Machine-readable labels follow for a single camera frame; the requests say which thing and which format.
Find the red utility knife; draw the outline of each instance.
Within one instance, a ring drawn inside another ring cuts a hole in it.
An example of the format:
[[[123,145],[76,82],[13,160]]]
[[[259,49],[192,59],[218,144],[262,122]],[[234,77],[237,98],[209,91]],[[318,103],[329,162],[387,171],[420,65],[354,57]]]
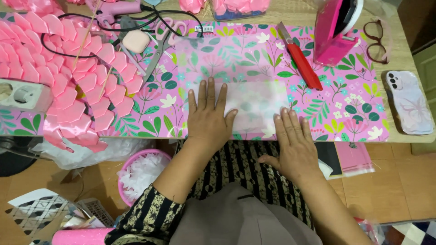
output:
[[[310,66],[306,57],[303,55],[300,47],[298,47],[298,45],[295,44],[295,42],[292,40],[291,36],[285,28],[285,25],[283,25],[283,22],[280,22],[277,27],[285,38],[289,53],[291,53],[291,56],[294,59],[295,64],[297,65],[298,71],[300,71],[300,74],[306,82],[307,86],[310,89],[315,88],[318,91],[322,91],[323,87],[321,86],[320,79],[312,70],[312,67]]]

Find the phone case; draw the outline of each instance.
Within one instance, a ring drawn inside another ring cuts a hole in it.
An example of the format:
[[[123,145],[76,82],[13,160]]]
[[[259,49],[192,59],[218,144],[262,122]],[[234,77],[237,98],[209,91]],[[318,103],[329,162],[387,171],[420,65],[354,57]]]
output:
[[[415,74],[410,71],[389,71],[386,82],[391,88],[403,131],[415,135],[433,133],[431,112],[427,109]]]

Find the eyeglasses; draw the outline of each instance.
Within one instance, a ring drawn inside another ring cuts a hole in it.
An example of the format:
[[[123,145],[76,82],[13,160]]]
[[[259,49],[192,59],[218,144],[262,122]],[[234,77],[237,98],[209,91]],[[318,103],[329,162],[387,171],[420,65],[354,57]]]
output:
[[[388,46],[387,50],[382,44],[382,38],[383,38],[383,32],[384,32],[382,24],[385,26],[385,29],[386,29],[386,32],[387,32],[388,38],[389,38],[389,46]],[[377,21],[372,21],[372,22],[366,23],[363,26],[363,32],[365,33],[365,35],[369,39],[376,41],[376,43],[368,45],[368,48],[366,49],[366,54],[368,55],[368,57],[372,61],[377,62],[377,63],[381,63],[381,64],[389,63],[389,56],[390,56],[391,48],[392,48],[392,37],[391,37],[390,28],[389,28],[388,23],[386,21],[383,21],[383,20],[377,18]]]

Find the pink basket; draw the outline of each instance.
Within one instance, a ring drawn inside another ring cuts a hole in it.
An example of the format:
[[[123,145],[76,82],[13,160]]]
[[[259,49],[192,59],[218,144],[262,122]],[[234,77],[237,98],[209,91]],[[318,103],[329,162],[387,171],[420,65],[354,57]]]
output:
[[[168,154],[166,154],[165,152],[163,152],[163,151],[161,151],[161,150],[158,150],[158,149],[145,149],[145,150],[142,150],[142,151],[139,151],[139,152],[137,152],[137,153],[135,153],[133,156],[131,156],[127,161],[126,161],[126,163],[124,163],[124,166],[122,167],[122,169],[121,170],[126,170],[127,169],[127,167],[129,166],[129,165],[131,165],[136,159],[138,159],[139,158],[139,156],[143,156],[143,157],[145,157],[147,154],[150,154],[150,153],[154,153],[154,154],[159,154],[159,153],[161,153],[161,154],[163,154],[164,156],[166,156],[167,158],[168,158],[168,160],[171,160],[171,157],[170,157],[170,155],[168,155]],[[121,181],[119,180],[120,178],[118,177],[118,191],[119,191],[119,195],[121,196],[121,199],[129,206],[129,207],[131,207],[133,204],[134,204],[134,201],[133,202],[130,202],[130,201],[128,201],[127,200],[127,197],[124,195],[124,189],[125,188],[123,188],[123,184],[121,183]]]

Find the door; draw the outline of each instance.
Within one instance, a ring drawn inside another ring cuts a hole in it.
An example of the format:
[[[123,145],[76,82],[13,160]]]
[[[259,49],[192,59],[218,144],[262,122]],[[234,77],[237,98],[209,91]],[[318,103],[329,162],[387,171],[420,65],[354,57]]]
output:
[[[424,93],[430,105],[433,118],[436,118],[436,44],[413,56]],[[436,153],[436,142],[412,144],[412,154]]]

